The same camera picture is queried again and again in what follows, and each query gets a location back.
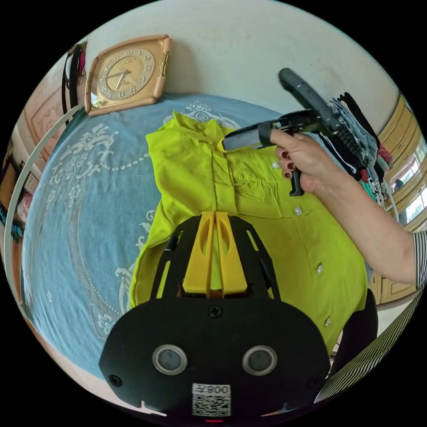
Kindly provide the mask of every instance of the white bed frame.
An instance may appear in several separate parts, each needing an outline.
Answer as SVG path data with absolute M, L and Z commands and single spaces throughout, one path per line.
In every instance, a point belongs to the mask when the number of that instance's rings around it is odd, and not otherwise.
M 21 173 L 19 174 L 18 180 L 16 182 L 15 188 L 13 189 L 12 197 L 9 203 L 8 214 L 6 217 L 6 224 L 4 226 L 4 269 L 6 270 L 6 278 L 9 283 L 9 286 L 12 289 L 13 296 L 15 297 L 16 302 L 18 303 L 19 310 L 21 314 L 26 318 L 22 304 L 19 304 L 18 293 L 16 291 L 15 277 L 13 275 L 13 254 L 12 254 L 12 224 L 13 217 L 16 212 L 16 205 L 18 204 L 19 195 L 21 194 L 22 187 L 25 184 L 25 180 L 28 177 L 28 174 L 31 171 L 31 167 L 34 162 L 39 158 L 39 155 L 42 149 L 47 145 L 47 143 L 53 138 L 53 136 L 59 131 L 62 125 L 70 120 L 74 114 L 81 110 L 84 105 L 77 105 L 74 108 L 71 108 L 66 114 L 64 114 L 45 134 L 45 136 L 40 140 L 40 142 L 35 146 L 33 152 L 30 154 L 30 157 L 27 160 L 27 163 L 22 168 Z

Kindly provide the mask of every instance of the label sticker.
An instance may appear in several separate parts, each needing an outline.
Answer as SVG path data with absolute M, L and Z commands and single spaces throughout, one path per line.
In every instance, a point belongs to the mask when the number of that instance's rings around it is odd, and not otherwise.
M 231 387 L 219 384 L 193 384 L 193 415 L 229 417 Z

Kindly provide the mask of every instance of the clock face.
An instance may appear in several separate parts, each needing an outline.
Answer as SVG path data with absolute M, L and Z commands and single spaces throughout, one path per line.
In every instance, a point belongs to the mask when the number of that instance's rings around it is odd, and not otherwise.
M 111 101 L 128 99 L 147 85 L 154 68 L 154 56 L 146 49 L 116 53 L 99 74 L 100 92 Z

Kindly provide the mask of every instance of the qr code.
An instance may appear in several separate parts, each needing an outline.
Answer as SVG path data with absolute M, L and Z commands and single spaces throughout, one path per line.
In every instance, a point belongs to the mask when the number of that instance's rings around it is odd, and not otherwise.
M 193 415 L 230 416 L 230 396 L 193 395 Z

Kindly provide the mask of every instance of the wall clock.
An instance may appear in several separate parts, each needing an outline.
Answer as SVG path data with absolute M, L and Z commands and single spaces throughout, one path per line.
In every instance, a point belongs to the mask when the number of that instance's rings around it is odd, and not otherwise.
M 164 34 L 124 41 L 99 53 L 86 82 L 88 115 L 154 104 L 163 93 L 171 48 Z

